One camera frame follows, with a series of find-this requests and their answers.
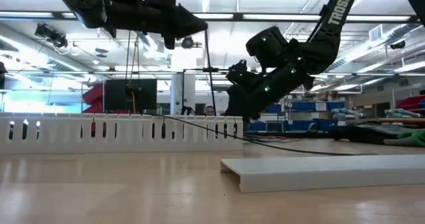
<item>white plastic ramp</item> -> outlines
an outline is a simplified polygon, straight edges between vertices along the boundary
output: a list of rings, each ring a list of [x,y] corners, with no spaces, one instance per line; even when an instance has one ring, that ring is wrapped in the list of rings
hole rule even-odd
[[[425,155],[324,156],[221,160],[241,192],[425,183]]]

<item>person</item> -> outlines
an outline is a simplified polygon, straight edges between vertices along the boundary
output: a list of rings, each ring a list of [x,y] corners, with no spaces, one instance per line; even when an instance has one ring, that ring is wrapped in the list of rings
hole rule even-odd
[[[7,74],[5,64],[3,64],[3,62],[0,61],[0,89],[1,90],[5,89],[5,83],[6,83],[5,74]]]
[[[214,107],[211,105],[205,107],[205,116],[214,116]]]

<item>green object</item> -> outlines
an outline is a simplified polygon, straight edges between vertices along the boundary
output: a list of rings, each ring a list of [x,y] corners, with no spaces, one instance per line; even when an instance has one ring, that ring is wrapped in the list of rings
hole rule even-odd
[[[398,139],[410,137],[413,133],[411,132],[403,132],[397,136]]]
[[[413,143],[416,146],[425,147],[425,130],[420,132],[403,132],[399,134],[398,139],[412,136]]]

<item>black robotic arm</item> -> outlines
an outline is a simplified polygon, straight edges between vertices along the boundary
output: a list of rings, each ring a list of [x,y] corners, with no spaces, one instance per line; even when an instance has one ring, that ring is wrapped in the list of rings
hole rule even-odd
[[[409,1],[424,22],[425,7],[418,7],[423,1]],[[314,81],[310,75],[325,71],[337,58],[341,31],[353,3],[354,0],[329,0],[307,42],[296,39],[287,42],[277,27],[252,37],[246,43],[246,50],[260,63],[262,72],[248,72],[245,60],[229,68],[226,77],[233,85],[227,90],[226,114],[243,116],[245,120],[255,118],[300,85],[310,90]],[[275,69],[266,74],[267,68]]]
[[[165,46],[174,49],[180,39],[208,28],[176,0],[63,0],[88,28],[105,28],[116,37],[116,29],[160,33]]]

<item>black monitor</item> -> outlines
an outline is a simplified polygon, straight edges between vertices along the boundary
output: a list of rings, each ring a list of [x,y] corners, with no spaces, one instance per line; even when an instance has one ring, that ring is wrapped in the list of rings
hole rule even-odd
[[[107,80],[105,82],[104,109],[109,110],[133,110],[133,96],[135,96],[135,108],[142,110],[157,109],[157,80],[141,79],[132,80],[129,89],[129,80]]]

